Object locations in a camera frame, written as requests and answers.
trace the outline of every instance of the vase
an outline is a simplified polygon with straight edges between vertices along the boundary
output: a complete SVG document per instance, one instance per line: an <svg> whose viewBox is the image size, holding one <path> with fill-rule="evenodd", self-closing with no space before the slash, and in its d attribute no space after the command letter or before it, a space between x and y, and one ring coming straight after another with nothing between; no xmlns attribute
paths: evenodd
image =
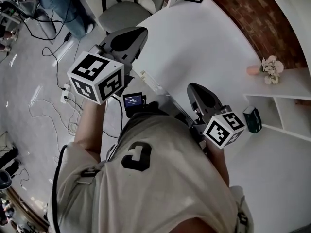
<svg viewBox="0 0 311 233"><path fill-rule="evenodd" d="M247 73L248 75L257 75L257 74L260 74L260 66L258 66L258 65L249 66L249 67L246 69L246 73Z"/></svg>

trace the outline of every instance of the chair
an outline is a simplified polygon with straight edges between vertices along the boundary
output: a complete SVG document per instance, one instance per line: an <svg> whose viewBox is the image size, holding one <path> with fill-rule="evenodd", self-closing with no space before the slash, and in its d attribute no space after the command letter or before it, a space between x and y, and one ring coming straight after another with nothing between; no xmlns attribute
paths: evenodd
<svg viewBox="0 0 311 233"><path fill-rule="evenodd" d="M112 33L128 27L135 27L147 19L151 14L137 3L116 0L118 3L107 9L106 0L102 0L103 13L98 21L107 33ZM164 0L151 0L155 4L155 11L162 8Z"/></svg>

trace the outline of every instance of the electrical outlet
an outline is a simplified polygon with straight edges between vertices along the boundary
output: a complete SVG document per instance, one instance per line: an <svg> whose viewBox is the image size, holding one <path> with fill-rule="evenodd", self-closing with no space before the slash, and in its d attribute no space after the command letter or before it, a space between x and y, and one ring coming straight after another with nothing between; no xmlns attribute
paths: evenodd
<svg viewBox="0 0 311 233"><path fill-rule="evenodd" d="M60 101L62 103L66 103L67 102L67 99L65 99L64 96L66 96L68 98L71 85L70 84L64 84L64 88L66 90L62 91L62 96L60 97Z"/></svg>

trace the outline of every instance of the red brick wall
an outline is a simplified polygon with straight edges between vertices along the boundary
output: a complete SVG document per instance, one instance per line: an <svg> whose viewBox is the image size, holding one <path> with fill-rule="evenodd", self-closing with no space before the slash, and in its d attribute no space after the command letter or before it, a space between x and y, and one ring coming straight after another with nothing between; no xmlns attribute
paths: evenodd
<svg viewBox="0 0 311 233"><path fill-rule="evenodd" d="M274 0L213 0L235 22L260 59L276 55L285 68L307 67L298 39Z"/></svg>

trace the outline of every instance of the curved white tabletop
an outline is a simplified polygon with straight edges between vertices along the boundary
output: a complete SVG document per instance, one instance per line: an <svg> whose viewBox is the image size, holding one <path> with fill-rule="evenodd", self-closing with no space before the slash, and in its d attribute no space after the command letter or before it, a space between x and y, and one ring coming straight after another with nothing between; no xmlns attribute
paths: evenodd
<svg viewBox="0 0 311 233"><path fill-rule="evenodd" d="M242 95L246 68L260 60L241 31L211 0L180 2L155 13L139 26L148 29L146 45L133 69L146 71L196 119L187 96L189 83L214 92L237 113L248 102Z"/></svg>

